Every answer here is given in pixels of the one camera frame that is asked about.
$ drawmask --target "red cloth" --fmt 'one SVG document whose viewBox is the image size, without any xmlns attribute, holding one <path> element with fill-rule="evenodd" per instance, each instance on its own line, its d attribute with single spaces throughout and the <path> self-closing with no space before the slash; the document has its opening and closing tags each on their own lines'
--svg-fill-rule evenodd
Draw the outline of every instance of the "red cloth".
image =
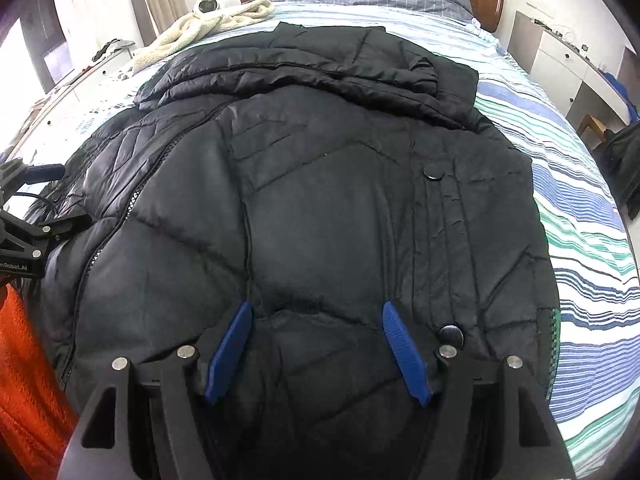
<svg viewBox="0 0 640 480">
<path fill-rule="evenodd" d="M 0 290 L 0 433 L 33 480 L 54 480 L 78 422 L 16 291 Z"/>
</svg>

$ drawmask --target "black cable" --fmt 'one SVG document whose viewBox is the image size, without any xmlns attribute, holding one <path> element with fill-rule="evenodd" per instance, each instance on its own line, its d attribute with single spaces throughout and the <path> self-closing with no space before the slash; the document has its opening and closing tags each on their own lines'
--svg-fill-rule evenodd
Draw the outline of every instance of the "black cable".
<svg viewBox="0 0 640 480">
<path fill-rule="evenodd" d="M 58 214 L 58 208 L 53 203 L 53 200 L 50 200 L 50 199 L 48 199 L 48 198 L 46 198 L 44 196 L 36 195 L 35 193 L 26 193 L 26 192 L 23 192 L 23 191 L 19 191 L 17 193 L 14 193 L 14 196 L 30 196 L 31 198 L 36 198 L 38 200 L 42 200 L 43 202 L 47 203 L 47 205 L 51 208 L 51 210 L 55 214 Z"/>
</svg>

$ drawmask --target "white desk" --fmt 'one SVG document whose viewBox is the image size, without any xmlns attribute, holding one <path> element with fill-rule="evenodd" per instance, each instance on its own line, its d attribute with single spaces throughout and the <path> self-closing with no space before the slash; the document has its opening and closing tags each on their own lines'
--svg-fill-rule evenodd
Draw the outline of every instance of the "white desk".
<svg viewBox="0 0 640 480">
<path fill-rule="evenodd" d="M 630 123 L 624 99 L 600 71 L 521 12 L 516 12 L 507 50 L 574 128 L 586 114 L 613 131 Z"/>
</svg>

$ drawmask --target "mattress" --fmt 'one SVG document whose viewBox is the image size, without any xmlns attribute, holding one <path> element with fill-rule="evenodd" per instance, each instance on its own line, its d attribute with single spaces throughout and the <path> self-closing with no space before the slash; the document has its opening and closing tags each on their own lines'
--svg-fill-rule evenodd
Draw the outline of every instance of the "mattress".
<svg viewBox="0 0 640 480">
<path fill-rule="evenodd" d="M 388 7 L 284 2 L 266 22 L 197 44 L 273 30 L 280 21 L 305 27 L 382 26 L 478 71 L 476 107 L 532 158 L 534 198 L 560 295 L 550 408 L 577 475 L 595 471 L 622 436 L 638 402 L 640 288 L 615 202 L 582 141 L 540 86 L 476 20 L 459 22 Z M 136 91 L 160 64 L 114 82 L 64 139 L 49 139 L 47 146 L 26 142 L 23 155 L 35 164 L 65 162 L 104 121 L 133 106 Z"/>
</svg>

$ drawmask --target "cream fleece blanket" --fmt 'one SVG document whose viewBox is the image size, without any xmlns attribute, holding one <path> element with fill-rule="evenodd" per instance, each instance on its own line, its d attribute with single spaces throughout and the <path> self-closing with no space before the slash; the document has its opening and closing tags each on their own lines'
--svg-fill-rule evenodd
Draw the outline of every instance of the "cream fleece blanket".
<svg viewBox="0 0 640 480">
<path fill-rule="evenodd" d="M 135 50 L 133 59 L 122 68 L 118 78 L 126 79 L 137 74 L 153 63 L 175 54 L 193 41 L 201 40 L 207 34 L 226 32 L 261 22 L 273 12 L 274 8 L 269 0 L 254 0 L 235 7 L 200 12 L 198 10 L 200 1 L 196 2 L 193 12 L 176 20 L 152 44 Z"/>
</svg>

